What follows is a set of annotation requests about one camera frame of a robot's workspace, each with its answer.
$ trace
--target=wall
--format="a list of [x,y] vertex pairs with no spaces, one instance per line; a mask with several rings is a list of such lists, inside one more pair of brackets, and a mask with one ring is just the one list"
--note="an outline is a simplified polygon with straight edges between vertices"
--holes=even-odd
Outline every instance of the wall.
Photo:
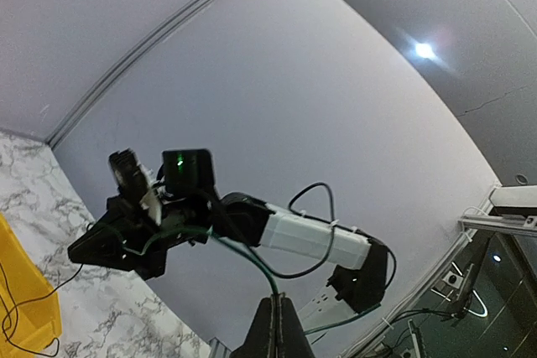
[[0,0],[0,127],[48,137],[91,86],[190,0]]
[[[320,358],[410,291],[495,179],[425,81],[341,0],[217,0],[152,49],[55,150],[95,215],[115,191],[107,156],[127,147],[152,169],[166,148],[207,147],[221,194],[280,205],[325,180],[341,222],[394,249],[399,271],[383,307],[315,344]],[[303,206],[324,215],[321,197]],[[262,252],[286,272],[312,263]],[[330,271],[280,286],[300,308]],[[255,268],[212,244],[170,251],[150,285],[196,333],[231,348],[269,293]]]
[[[345,0],[412,63],[504,184],[537,184],[535,0]],[[437,60],[416,56],[430,43]]]

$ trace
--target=white arm segment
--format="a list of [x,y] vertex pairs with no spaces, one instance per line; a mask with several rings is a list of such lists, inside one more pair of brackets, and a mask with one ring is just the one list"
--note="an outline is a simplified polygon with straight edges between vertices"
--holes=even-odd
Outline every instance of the white arm segment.
[[537,186],[511,186],[498,188],[490,195],[496,207],[537,207]]
[[[276,211],[269,217],[261,245],[299,255],[322,259],[328,248],[331,228],[328,224],[295,215],[276,205],[267,205]],[[369,253],[369,242],[365,236],[336,228],[328,262],[344,268],[362,268]]]

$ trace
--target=cable tie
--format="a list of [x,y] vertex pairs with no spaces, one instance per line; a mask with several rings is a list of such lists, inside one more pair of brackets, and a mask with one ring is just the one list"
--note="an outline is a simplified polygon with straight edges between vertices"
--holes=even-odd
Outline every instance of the cable tie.
[[466,231],[463,231],[462,233],[463,233],[464,236],[468,239],[468,243],[472,243],[473,239],[472,239],[472,237],[470,236],[470,234],[468,234],[468,232],[466,232]]
[[395,328],[385,319],[383,318],[383,322],[391,329],[391,330],[395,330]]
[[473,205],[471,205],[470,207],[468,207],[466,210],[464,210],[464,212],[462,213],[462,215],[466,215],[467,211],[471,210],[471,209],[474,209],[475,211],[479,211],[481,214],[483,215],[487,215],[487,212],[483,209],[480,209],[479,207],[474,207]]

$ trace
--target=robotic arm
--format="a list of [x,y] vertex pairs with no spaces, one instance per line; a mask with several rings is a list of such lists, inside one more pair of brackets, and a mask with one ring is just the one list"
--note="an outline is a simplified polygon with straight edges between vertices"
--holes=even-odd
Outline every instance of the robotic arm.
[[[109,163],[119,195],[107,200],[105,215],[69,247],[73,262],[154,278],[165,272],[168,249],[186,242],[205,244],[212,231],[250,251],[266,246],[336,264],[326,286],[298,315],[283,294],[264,298],[245,344],[233,357],[277,357],[285,351],[313,357],[302,326],[351,319],[383,299],[388,248],[382,242],[336,221],[326,224],[249,195],[220,199],[208,150],[164,151],[156,179],[131,150],[112,154]],[[267,327],[269,331],[260,331]]]

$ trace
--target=white ceiling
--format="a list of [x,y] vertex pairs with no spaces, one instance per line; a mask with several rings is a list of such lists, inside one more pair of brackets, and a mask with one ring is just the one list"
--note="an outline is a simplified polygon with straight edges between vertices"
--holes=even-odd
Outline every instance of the white ceiling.
[[0,127],[46,138],[129,49],[190,0],[0,0]]
[[[450,107],[505,184],[537,183],[535,0],[345,0]],[[430,43],[441,61],[414,54]]]

